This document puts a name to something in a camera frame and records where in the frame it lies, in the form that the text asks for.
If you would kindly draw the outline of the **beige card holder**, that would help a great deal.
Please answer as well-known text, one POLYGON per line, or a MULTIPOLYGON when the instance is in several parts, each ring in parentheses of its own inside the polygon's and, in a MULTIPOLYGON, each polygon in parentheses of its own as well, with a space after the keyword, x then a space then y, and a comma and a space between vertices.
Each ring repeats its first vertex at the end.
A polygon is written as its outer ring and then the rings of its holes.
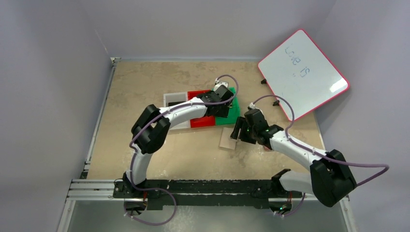
POLYGON ((220 148, 226 148, 230 150, 235 150, 237 140, 231 138, 231 134, 234 131, 233 128, 223 128, 220 137, 220 148))

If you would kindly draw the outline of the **green plastic bin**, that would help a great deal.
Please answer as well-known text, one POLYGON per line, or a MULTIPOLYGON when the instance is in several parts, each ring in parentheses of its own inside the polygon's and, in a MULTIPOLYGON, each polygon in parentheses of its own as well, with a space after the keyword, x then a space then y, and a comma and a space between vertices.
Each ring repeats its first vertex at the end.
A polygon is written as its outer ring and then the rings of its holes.
POLYGON ((237 97, 235 97, 230 104, 229 112, 227 117, 215 117, 215 125, 228 125, 235 124, 237 118, 240 116, 240 107, 237 97))

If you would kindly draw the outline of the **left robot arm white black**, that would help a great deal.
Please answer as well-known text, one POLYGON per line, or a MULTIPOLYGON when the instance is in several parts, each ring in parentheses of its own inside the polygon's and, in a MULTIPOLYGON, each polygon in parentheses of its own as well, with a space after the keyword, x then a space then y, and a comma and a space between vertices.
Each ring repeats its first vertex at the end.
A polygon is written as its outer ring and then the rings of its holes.
POLYGON ((123 182, 128 190, 144 190, 139 184, 146 181, 151 157, 164 145, 171 128, 204 116, 227 117, 229 106, 236 95, 227 86, 217 85, 213 90, 171 107, 148 105, 131 129, 132 140, 129 147, 133 150, 133 155, 130 167, 123 175, 123 182))

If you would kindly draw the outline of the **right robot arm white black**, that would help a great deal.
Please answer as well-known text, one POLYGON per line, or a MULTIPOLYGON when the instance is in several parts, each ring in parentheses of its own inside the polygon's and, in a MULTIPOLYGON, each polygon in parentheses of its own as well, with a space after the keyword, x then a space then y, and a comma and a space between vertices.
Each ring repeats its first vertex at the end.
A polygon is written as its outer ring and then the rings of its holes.
POLYGON ((263 145, 291 158, 309 171, 308 174, 294 171, 281 173, 278 182, 283 190, 312 194, 323 205, 332 207, 357 187, 341 152, 316 149, 287 134, 284 128, 269 125, 259 109, 251 109, 244 116, 239 116, 230 137, 263 145))

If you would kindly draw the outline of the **black credit card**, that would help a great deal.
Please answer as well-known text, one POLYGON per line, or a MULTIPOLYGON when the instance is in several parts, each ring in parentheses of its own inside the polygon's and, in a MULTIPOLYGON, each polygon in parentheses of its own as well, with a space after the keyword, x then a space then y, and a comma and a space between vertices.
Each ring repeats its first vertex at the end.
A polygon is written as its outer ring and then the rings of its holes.
POLYGON ((167 102, 166 106, 171 107, 171 106, 175 106, 181 103, 184 103, 184 101, 170 101, 170 102, 167 102))

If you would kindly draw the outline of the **red plastic bin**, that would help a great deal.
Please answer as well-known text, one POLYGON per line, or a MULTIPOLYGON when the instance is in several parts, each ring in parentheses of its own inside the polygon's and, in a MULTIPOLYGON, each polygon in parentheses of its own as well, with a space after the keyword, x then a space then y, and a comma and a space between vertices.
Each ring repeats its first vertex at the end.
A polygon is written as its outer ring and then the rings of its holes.
MULTIPOLYGON (((208 90, 195 90, 188 91, 188 100, 197 97, 199 94, 203 94, 210 91, 208 90)), ((204 116, 201 118, 195 118, 190 120, 190 128, 202 128, 202 127, 213 127, 216 125, 214 116, 204 116)))

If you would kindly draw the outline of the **pink framed whiteboard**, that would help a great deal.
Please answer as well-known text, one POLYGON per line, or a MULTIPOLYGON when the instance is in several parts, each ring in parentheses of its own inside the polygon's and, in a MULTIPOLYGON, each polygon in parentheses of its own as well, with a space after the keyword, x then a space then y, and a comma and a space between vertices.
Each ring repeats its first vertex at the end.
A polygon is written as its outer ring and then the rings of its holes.
POLYGON ((258 69, 291 120, 309 114, 346 92, 349 81, 318 47, 298 29, 258 63, 258 69))

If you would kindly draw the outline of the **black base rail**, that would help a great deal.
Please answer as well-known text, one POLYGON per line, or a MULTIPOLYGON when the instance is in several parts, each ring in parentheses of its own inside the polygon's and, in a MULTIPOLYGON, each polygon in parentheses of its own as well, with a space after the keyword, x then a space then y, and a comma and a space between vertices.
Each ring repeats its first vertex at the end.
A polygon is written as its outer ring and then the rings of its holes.
POLYGON ((291 207, 290 199, 301 199, 302 193, 286 191, 279 181, 251 180, 145 180, 136 188, 127 180, 114 182, 113 197, 130 201, 140 199, 148 210, 162 210, 166 205, 183 206, 252 206, 279 210, 280 202, 291 207))

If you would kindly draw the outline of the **aluminium table frame rail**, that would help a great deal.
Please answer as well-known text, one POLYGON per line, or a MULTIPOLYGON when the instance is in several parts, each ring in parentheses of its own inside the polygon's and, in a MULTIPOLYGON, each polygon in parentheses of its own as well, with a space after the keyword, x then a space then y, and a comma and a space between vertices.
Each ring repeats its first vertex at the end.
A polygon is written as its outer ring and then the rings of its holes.
POLYGON ((84 168, 80 174, 80 178, 73 179, 70 183, 69 191, 66 197, 66 200, 68 201, 101 201, 111 200, 113 198, 112 193, 114 184, 112 180, 87 179, 104 108, 107 102, 107 98, 109 95, 110 87, 113 81, 117 65, 119 62, 121 62, 121 58, 111 58, 111 61, 112 65, 110 69, 110 74, 108 76, 108 82, 104 91, 102 104, 100 106, 99 114, 96 120, 96 124, 93 130, 92 138, 84 162, 84 168))

